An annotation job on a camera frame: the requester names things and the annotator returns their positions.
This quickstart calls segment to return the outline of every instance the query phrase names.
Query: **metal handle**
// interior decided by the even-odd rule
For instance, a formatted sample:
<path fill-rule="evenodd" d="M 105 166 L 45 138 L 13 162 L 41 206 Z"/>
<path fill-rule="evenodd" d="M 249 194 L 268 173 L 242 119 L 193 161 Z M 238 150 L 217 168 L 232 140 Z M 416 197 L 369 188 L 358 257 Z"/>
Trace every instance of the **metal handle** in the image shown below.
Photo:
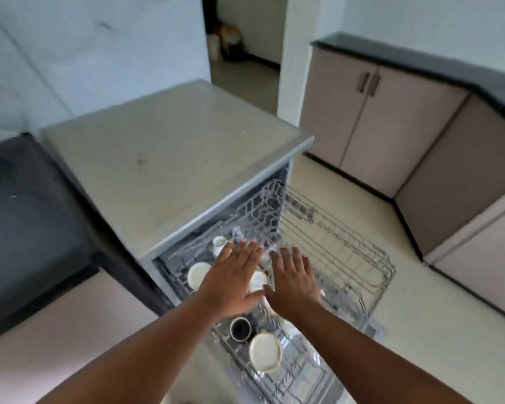
<path fill-rule="evenodd" d="M 380 80 L 382 79 L 381 75 L 374 75 L 370 80 L 370 85 L 368 86 L 367 95 L 373 97 L 376 94 L 376 90 L 378 85 L 380 84 Z"/>
<path fill-rule="evenodd" d="M 370 72 L 363 72 L 359 75 L 359 79 L 357 81 L 357 92 L 362 94 L 364 92 L 364 88 L 367 85 L 368 79 L 370 78 Z"/>

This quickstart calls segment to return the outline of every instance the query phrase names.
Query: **cabinet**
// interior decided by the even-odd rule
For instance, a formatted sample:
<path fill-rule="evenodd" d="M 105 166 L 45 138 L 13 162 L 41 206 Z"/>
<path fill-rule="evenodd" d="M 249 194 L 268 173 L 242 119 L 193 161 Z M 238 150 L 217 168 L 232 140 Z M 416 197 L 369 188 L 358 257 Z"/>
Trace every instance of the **cabinet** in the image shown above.
<path fill-rule="evenodd" d="M 424 255 L 505 193 L 505 119 L 467 101 L 395 200 Z"/>
<path fill-rule="evenodd" d="M 339 167 L 377 65 L 314 48 L 299 127 L 315 136 L 310 153 Z"/>
<path fill-rule="evenodd" d="M 436 267 L 505 311 L 505 214 Z"/>
<path fill-rule="evenodd" d="M 380 67 L 340 168 L 393 197 L 467 96 L 460 88 Z"/>

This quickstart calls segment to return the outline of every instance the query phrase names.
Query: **person's left hand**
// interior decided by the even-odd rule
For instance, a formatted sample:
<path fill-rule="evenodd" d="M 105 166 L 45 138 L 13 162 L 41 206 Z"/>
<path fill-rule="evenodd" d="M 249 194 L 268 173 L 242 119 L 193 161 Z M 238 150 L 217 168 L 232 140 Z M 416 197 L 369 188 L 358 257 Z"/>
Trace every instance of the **person's left hand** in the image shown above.
<path fill-rule="evenodd" d="M 218 317 L 235 316 L 251 309 L 262 299 L 265 291 L 249 292 L 260 257 L 262 245 L 255 240 L 243 240 L 238 245 L 229 241 L 208 271 L 195 297 L 215 309 Z"/>

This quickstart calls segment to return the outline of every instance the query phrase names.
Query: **wire rack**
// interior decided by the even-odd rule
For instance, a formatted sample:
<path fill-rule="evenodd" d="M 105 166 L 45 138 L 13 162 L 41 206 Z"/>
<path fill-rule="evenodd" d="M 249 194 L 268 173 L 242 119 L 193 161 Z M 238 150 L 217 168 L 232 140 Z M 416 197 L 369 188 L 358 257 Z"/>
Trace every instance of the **wire rack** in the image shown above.
<path fill-rule="evenodd" d="M 315 268 L 324 305 L 360 330 L 395 274 L 383 250 L 280 180 L 272 180 L 240 205 L 231 218 L 218 222 L 166 258 L 163 273 L 182 300 L 193 292 L 187 283 L 189 268 L 200 261 L 214 262 L 210 245 L 218 235 L 235 241 L 256 238 L 266 249 L 299 246 Z M 270 262 L 262 262 L 261 269 L 274 286 Z M 307 340 L 300 333 L 290 334 L 262 304 L 248 312 L 248 318 L 255 331 L 272 332 L 281 341 L 283 361 L 277 372 L 256 372 L 248 345 L 229 336 L 231 319 L 217 323 L 213 331 L 249 385 L 273 404 L 319 402 L 334 375 Z"/>

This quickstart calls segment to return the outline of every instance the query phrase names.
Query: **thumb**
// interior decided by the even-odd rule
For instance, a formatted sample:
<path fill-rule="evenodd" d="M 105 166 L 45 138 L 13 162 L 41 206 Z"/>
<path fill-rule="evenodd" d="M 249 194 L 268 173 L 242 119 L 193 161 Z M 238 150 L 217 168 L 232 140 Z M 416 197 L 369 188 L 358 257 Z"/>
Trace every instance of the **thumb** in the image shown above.
<path fill-rule="evenodd" d="M 275 297 L 275 291 L 269 285 L 264 285 L 264 292 L 268 302 Z"/>
<path fill-rule="evenodd" d="M 257 303 L 260 303 L 260 301 L 262 300 L 262 296 L 264 295 L 265 291 L 263 289 L 260 289 L 256 292 L 248 293 L 244 300 L 245 310 L 249 310 Z"/>

